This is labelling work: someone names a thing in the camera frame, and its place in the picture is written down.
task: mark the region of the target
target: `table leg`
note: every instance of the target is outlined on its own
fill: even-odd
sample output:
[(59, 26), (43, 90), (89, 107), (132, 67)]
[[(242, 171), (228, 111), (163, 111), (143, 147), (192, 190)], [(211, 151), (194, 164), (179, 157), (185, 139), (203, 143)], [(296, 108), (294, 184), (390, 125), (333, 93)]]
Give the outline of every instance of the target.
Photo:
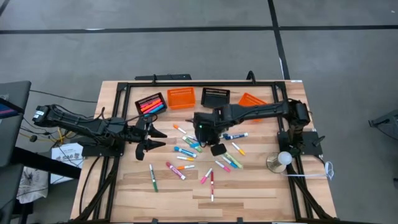
[(12, 163), (20, 163), (24, 166), (47, 171), (51, 174), (58, 174), (64, 177), (79, 179), (81, 169), (65, 164), (60, 161), (38, 155), (34, 152), (15, 147), (11, 158)]

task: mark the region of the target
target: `white paper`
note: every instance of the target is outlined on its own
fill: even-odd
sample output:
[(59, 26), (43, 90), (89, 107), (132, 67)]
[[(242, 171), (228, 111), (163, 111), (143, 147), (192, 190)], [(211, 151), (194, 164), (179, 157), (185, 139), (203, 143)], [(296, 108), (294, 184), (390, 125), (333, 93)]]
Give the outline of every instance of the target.
[[(81, 156), (83, 146), (77, 143), (71, 143), (71, 144), (64, 144), (60, 148), (59, 147), (52, 148), (52, 153), (51, 153), (52, 159), (69, 164), (71, 166), (77, 165), (79, 168), (83, 166), (83, 157)], [(72, 178), (69, 177), (63, 177), (63, 178), (61, 177), (62, 176), (57, 174), (51, 174), (50, 183), (59, 184), (67, 180), (72, 180)]]

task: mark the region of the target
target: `wooden table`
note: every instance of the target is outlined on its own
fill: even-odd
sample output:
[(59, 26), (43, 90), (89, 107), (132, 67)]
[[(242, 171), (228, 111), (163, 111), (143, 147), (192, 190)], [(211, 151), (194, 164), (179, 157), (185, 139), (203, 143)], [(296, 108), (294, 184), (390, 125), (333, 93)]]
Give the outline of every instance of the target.
[[(104, 106), (106, 117), (111, 116), (117, 83), (103, 82), (96, 107), (96, 115), (101, 112), (101, 108)], [(308, 105), (302, 82), (286, 81), (286, 87), (289, 98), (301, 100)], [(170, 88), (174, 87), (133, 87), (127, 118), (137, 115), (135, 101), (158, 92), (162, 92), (166, 100), (167, 90)], [(231, 90), (230, 103), (238, 103), (245, 92), (266, 102), (273, 102), (271, 88), (268, 87), (234, 86), (216, 88)], [(209, 147), (206, 147), (203, 153), (198, 154), (195, 162), (181, 161), (176, 158), (176, 156), (183, 155), (174, 152), (174, 146), (185, 149), (189, 149), (189, 147), (181, 139), (183, 134), (174, 129), (173, 124), (179, 125), (188, 134), (193, 135), (192, 123), (184, 120), (192, 118), (194, 111), (211, 111), (200, 104), (201, 92), (202, 87), (195, 87), (197, 101), (194, 108), (168, 109), (159, 115), (154, 126), (167, 134), (168, 138), (155, 140), (166, 142), (166, 146), (147, 152), (143, 161), (137, 161), (135, 158), (136, 144), (126, 145), (125, 153), (119, 165), (111, 222), (149, 222), (152, 218), (158, 218), (160, 222), (235, 222), (237, 217), (243, 217), (246, 222), (294, 221), (287, 178), (272, 173), (266, 166), (267, 156), (271, 152), (279, 151), (276, 138), (278, 131), (276, 118), (263, 119), (261, 122), (245, 121), (229, 130), (230, 134), (249, 133), (246, 138), (234, 140), (245, 150), (246, 156), (240, 155), (231, 145), (231, 141), (222, 140), (228, 152), (243, 164), (244, 169), (231, 168), (231, 173), (225, 172), (215, 164)], [(313, 123), (311, 122), (306, 128), (313, 128)], [(71, 218), (78, 216), (81, 189), (94, 159), (88, 158), (84, 161)], [(302, 160), (306, 174), (322, 174), (325, 172), (321, 162), (313, 156), (302, 156)], [(196, 167), (183, 170), (182, 172), (187, 178), (182, 181), (166, 167), (166, 161), (170, 161), (174, 166), (193, 164)], [(149, 164), (154, 167), (159, 188), (158, 193), (154, 192), (152, 186)], [(102, 159), (95, 165), (88, 179), (88, 186), (83, 197), (83, 208), (87, 206), (97, 191), (101, 165)], [(205, 184), (200, 183), (200, 179), (210, 167), (213, 168), (215, 175), (214, 202), (211, 202), (210, 199), (210, 179)], [(326, 177), (307, 178), (307, 185), (317, 202), (327, 213), (335, 217), (335, 208)], [(301, 203), (302, 216), (306, 217), (302, 195), (299, 190), (297, 192)], [(107, 195), (106, 192), (104, 194), (105, 199), (101, 204), (100, 218), (104, 217)]]

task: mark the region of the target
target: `black basket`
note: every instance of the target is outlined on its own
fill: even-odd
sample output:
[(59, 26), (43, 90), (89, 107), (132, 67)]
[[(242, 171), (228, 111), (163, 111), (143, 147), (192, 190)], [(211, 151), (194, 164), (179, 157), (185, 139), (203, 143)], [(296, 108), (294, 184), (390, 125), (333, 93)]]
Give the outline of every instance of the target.
[(229, 90), (203, 88), (201, 105), (206, 108), (219, 108), (229, 103)]
[(164, 111), (166, 111), (167, 105), (166, 105), (166, 102), (165, 102), (164, 99), (163, 99), (162, 93), (156, 93), (156, 94), (154, 94), (154, 95), (145, 97), (144, 99), (141, 99), (141, 100), (135, 102), (138, 113), (139, 113), (139, 114), (144, 114), (144, 113), (141, 111), (141, 106), (144, 105), (144, 104), (146, 104), (146, 103), (150, 103), (150, 102), (153, 102), (153, 101), (155, 101), (155, 100), (158, 100), (158, 99), (161, 100), (161, 102), (163, 103), (163, 106), (164, 106), (164, 107), (163, 107), (162, 109), (156, 111), (155, 114), (160, 114), (160, 113), (163, 113)]

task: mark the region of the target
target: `orange plastic tray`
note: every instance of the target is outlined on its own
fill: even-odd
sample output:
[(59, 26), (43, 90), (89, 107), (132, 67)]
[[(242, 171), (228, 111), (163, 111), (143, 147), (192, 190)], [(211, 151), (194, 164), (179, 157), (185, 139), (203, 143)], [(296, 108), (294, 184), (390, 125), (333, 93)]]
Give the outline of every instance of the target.
[(255, 106), (255, 105), (266, 105), (267, 103), (255, 96), (250, 95), (249, 93), (244, 93), (241, 100), (239, 100), (238, 104), (242, 106)]
[(193, 87), (167, 90), (167, 103), (172, 110), (195, 106), (195, 90)]

